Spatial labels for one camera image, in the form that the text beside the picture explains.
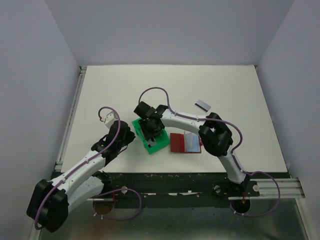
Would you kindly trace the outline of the green plastic card tray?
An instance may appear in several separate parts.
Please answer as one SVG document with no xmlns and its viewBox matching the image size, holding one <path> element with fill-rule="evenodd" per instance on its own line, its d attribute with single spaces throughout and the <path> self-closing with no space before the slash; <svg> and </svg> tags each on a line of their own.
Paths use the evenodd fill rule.
<svg viewBox="0 0 320 240">
<path fill-rule="evenodd" d="M 153 147 L 148 147 L 147 140 L 145 139 L 143 132 L 142 132 L 142 128 L 139 125 L 139 120 L 141 120 L 141 119 L 138 118 L 138 119 L 132 121 L 131 123 L 133 125 L 133 128 L 135 129 L 137 136 L 140 137 L 144 148 L 147 150 L 147 152 L 150 155 L 160 151 L 161 149 L 165 148 L 166 146 L 168 146 L 170 144 L 169 136 L 168 136 L 167 132 L 163 129 L 162 133 L 160 135 L 151 138 L 151 139 L 155 139 L 157 144 Z"/>
</svg>

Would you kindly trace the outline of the red card holder wallet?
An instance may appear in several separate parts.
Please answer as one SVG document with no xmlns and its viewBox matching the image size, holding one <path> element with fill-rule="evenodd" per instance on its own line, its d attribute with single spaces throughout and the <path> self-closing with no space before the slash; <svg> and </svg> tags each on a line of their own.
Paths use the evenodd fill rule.
<svg viewBox="0 0 320 240">
<path fill-rule="evenodd" d="M 200 154 L 200 137 L 192 132 L 170 133 L 170 151 L 177 154 Z"/>
</svg>

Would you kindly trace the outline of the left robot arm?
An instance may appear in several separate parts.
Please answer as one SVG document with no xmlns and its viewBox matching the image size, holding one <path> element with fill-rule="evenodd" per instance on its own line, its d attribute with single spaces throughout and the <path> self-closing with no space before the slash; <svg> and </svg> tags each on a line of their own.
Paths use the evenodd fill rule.
<svg viewBox="0 0 320 240">
<path fill-rule="evenodd" d="M 26 210 L 40 228 L 53 233 L 66 221 L 69 213 L 93 196 L 107 197 L 111 185 L 101 169 L 114 160 L 122 148 L 135 138 L 124 121 L 116 120 L 106 136 L 94 143 L 75 166 L 52 180 L 42 179 L 32 193 Z"/>
</svg>

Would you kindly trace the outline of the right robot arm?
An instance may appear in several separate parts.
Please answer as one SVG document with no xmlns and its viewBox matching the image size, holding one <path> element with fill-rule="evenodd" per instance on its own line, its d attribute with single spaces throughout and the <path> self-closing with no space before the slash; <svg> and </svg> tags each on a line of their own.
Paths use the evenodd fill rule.
<svg viewBox="0 0 320 240">
<path fill-rule="evenodd" d="M 232 131 L 218 114 L 198 116 L 179 113 L 166 105 L 154 108 L 143 101 L 138 103 L 134 113 L 140 117 L 138 123 L 146 140 L 160 135 L 166 127 L 199 136 L 204 149 L 217 157 L 224 167 L 230 181 L 230 191 L 236 196 L 247 192 L 250 178 L 240 170 L 232 151 Z"/>
</svg>

